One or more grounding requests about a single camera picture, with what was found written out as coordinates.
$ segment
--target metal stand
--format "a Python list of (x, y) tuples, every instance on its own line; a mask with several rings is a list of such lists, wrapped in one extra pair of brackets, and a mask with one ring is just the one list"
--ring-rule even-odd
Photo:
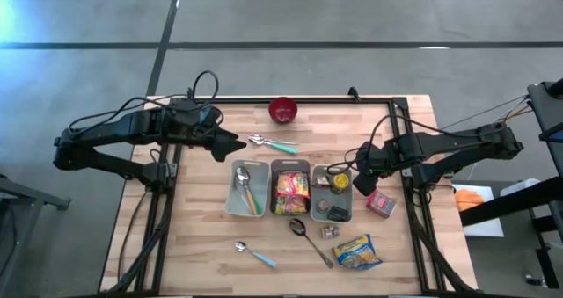
[[(69, 208), (70, 199), (61, 199), (52, 194), (44, 193), (23, 185), (16, 184), (4, 176), (0, 176), (0, 192), (7, 193), (14, 198), (3, 198), (1, 203), (5, 204), (3, 207), (5, 212), (11, 211), (14, 215), (12, 220), (16, 224), (16, 220), (21, 220), (19, 223), (18, 233), (14, 243), (14, 248), (8, 256), (8, 261), (5, 263), (4, 274), (0, 275), (0, 297), (3, 297), (8, 285), (11, 283), (11, 276), (18, 265), (18, 261), (22, 257), (22, 251), (29, 242), (35, 223), (39, 218), (39, 214), (43, 205), (55, 206), (58, 210), (66, 210)], [(22, 208), (23, 211), (19, 212), (26, 214), (25, 218), (17, 218), (13, 212), (13, 207)]]

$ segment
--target food package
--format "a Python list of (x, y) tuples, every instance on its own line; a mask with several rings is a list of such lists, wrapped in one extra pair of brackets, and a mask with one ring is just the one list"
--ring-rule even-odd
[(306, 199), (310, 198), (307, 174), (295, 171), (280, 174), (275, 196), (276, 214), (306, 214)]
[(367, 270), (383, 263), (376, 256), (376, 250), (371, 243), (371, 236), (365, 234), (354, 240), (333, 248), (338, 263), (350, 269)]

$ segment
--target spoon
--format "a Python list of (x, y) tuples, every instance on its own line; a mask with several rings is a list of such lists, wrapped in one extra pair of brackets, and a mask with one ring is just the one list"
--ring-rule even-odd
[(325, 261), (325, 264), (328, 266), (328, 268), (334, 267), (332, 260), (329, 259), (321, 250), (319, 250), (317, 245), (315, 245), (307, 236), (307, 229), (305, 228), (305, 224), (301, 220), (291, 219), (291, 221), (289, 222), (289, 227), (296, 235), (305, 236), (305, 238), (307, 238), (309, 243), (315, 248), (315, 251), (317, 251), (318, 255), (320, 255), (320, 257)]
[(255, 258), (261, 260), (262, 262), (268, 264), (270, 267), (275, 268), (278, 264), (275, 263), (273, 260), (271, 260), (270, 258), (267, 258), (261, 254), (258, 254), (255, 251), (252, 251), (251, 249), (246, 247), (246, 244), (242, 241), (236, 241), (235, 242), (235, 248), (237, 249), (237, 251), (247, 251), (249, 253), (251, 253)]
[(278, 143), (296, 144), (295, 142), (279, 142), (279, 141), (277, 142), (277, 141), (267, 140), (267, 139), (264, 139), (261, 135), (258, 135), (258, 134), (249, 136), (248, 141), (250, 141), (252, 143), (256, 143), (258, 145), (267, 144), (267, 145), (271, 146), (272, 148), (284, 151), (286, 153), (297, 154), (296, 149), (287, 147), (285, 145), (278, 144)]
[(250, 192), (250, 188), (248, 187), (248, 182), (250, 181), (250, 174), (243, 166), (238, 166), (235, 169), (235, 174), (237, 178), (237, 182), (245, 188), (246, 191), (246, 198), (248, 199), (248, 203), (250, 204), (251, 213), (254, 215), (259, 215), (262, 213), (260, 208), (256, 205), (254, 197)]

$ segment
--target orange object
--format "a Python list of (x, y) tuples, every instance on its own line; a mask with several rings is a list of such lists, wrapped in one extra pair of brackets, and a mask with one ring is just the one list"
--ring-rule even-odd
[(476, 192), (466, 189), (457, 190), (454, 196), (456, 198), (457, 210), (459, 211), (467, 210), (485, 202), (483, 197), (479, 196)]

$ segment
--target small box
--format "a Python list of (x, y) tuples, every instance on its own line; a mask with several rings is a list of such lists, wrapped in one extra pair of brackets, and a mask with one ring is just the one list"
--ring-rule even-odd
[(385, 196), (376, 189), (369, 196), (366, 208), (375, 212), (376, 214), (379, 214), (384, 219), (387, 219), (393, 213), (395, 205), (395, 200)]

